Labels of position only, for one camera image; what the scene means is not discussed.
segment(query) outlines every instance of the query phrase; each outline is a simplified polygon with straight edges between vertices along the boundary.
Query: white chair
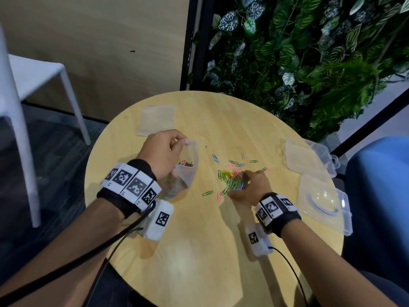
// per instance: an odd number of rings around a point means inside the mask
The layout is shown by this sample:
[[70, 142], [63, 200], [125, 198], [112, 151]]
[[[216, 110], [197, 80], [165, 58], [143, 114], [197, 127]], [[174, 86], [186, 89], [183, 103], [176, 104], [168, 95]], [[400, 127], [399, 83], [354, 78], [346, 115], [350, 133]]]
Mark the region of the white chair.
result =
[[0, 25], [0, 117], [10, 118], [16, 136], [33, 227], [41, 224], [40, 200], [27, 126], [20, 101], [58, 74], [63, 81], [85, 143], [89, 145], [91, 140], [64, 65], [9, 55]]

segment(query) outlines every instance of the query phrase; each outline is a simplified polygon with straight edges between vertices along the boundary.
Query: plastic container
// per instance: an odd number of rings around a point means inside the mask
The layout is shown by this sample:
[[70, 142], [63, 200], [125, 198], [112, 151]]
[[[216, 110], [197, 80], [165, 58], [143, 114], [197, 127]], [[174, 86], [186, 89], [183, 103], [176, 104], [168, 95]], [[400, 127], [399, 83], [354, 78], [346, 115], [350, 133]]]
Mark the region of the plastic container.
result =
[[314, 220], [345, 236], [352, 234], [348, 196], [332, 185], [309, 175], [302, 175], [298, 208]]
[[[300, 146], [289, 140], [286, 141], [285, 155], [288, 169], [324, 181], [328, 179], [328, 175], [334, 178], [337, 175], [335, 170], [340, 166], [338, 157], [331, 155], [325, 145], [310, 140], [304, 141], [307, 144], [305, 146]], [[326, 168], [328, 175], [322, 170], [322, 165]]]

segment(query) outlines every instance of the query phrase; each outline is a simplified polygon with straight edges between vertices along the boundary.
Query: artificial plant wall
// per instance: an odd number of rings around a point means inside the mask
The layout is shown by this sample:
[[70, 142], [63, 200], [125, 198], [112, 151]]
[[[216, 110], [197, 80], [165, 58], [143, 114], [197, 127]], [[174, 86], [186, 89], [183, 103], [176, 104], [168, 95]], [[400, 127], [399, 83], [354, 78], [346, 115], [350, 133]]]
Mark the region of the artificial plant wall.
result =
[[228, 0], [204, 83], [320, 141], [409, 68], [409, 0]]

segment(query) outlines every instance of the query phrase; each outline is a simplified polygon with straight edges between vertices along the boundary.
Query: blue chair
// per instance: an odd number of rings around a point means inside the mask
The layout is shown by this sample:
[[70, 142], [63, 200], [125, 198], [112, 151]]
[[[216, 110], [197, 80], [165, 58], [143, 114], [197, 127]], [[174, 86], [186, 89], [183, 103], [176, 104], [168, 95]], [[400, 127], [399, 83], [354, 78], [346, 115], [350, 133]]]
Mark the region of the blue chair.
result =
[[343, 257], [409, 292], [409, 137], [379, 139], [348, 162], [353, 234]]

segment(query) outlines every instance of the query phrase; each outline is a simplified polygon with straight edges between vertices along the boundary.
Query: black cable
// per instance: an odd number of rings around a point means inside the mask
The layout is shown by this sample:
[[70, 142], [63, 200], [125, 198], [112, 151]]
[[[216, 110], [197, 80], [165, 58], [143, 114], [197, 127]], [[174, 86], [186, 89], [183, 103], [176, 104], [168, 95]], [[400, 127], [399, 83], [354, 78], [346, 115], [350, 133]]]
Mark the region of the black cable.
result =
[[43, 277], [40, 277], [26, 285], [23, 285], [22, 287], [4, 295], [3, 297], [0, 298], [0, 306], [2, 307], [7, 307], [18, 300], [22, 299], [23, 297], [27, 296], [28, 294], [31, 294], [38, 289], [42, 288], [46, 284], [49, 284], [50, 282], [54, 281], [55, 279], [60, 278], [61, 276], [69, 273], [73, 269], [79, 267], [80, 265], [84, 264], [86, 261], [90, 260], [91, 258], [95, 257], [97, 254], [101, 253], [104, 251], [106, 248], [114, 244], [116, 241], [118, 241], [121, 237], [125, 236], [128, 234], [128, 232], [132, 231], [135, 229], [136, 226], [138, 226], [146, 217], [155, 209], [156, 207], [156, 202], [152, 201], [151, 205], [146, 208], [146, 210], [141, 214], [141, 217], [137, 219], [135, 222], [133, 222], [130, 226], [125, 228], [123, 231], [121, 231], [119, 234], [116, 234], [114, 237], [108, 239], [106, 242], [100, 244], [98, 247], [92, 249], [91, 251], [85, 253], [84, 255], [80, 256], [79, 258], [73, 260], [72, 262], [65, 264], [64, 266], [61, 266], [60, 268], [57, 268], [56, 270], [44, 275]]
[[291, 266], [291, 264], [289, 263], [289, 260], [284, 256], [283, 253], [281, 253], [281, 251], [280, 251], [279, 249], [277, 249], [277, 248], [275, 248], [275, 247], [268, 247], [268, 248], [269, 248], [269, 249], [274, 249], [275, 251], [277, 251], [278, 253], [280, 253], [280, 254], [283, 256], [283, 258], [287, 261], [287, 263], [288, 263], [289, 266], [291, 267], [292, 272], [293, 272], [294, 275], [295, 275], [295, 278], [297, 278], [298, 284], [300, 285], [301, 292], [303, 293], [303, 296], [304, 296], [305, 305], [308, 306], [307, 298], [306, 298], [306, 296], [305, 296], [303, 286], [301, 285], [301, 281], [299, 280], [297, 274], [295, 273], [294, 268], [293, 268], [293, 267]]
[[91, 289], [89, 289], [89, 295], [87, 297], [87, 302], [85, 303], [85, 307], [88, 307], [89, 301], [91, 300], [92, 294], [94, 293], [94, 290], [96, 288], [96, 285], [98, 284], [98, 281], [100, 277], [102, 276], [102, 273], [104, 272], [105, 268], [108, 266], [109, 261], [111, 260], [112, 256], [114, 255], [115, 251], [117, 248], [120, 246], [120, 244], [125, 240], [126, 237], [128, 237], [130, 234], [135, 232], [136, 230], [142, 230], [143, 227], [137, 227], [131, 230], [129, 233], [127, 233], [125, 236], [122, 237], [122, 239], [118, 242], [118, 244], [115, 246], [114, 250], [111, 252], [111, 255], [109, 256], [108, 260], [103, 264], [101, 267], [98, 276], [95, 278], [94, 284], [92, 285]]

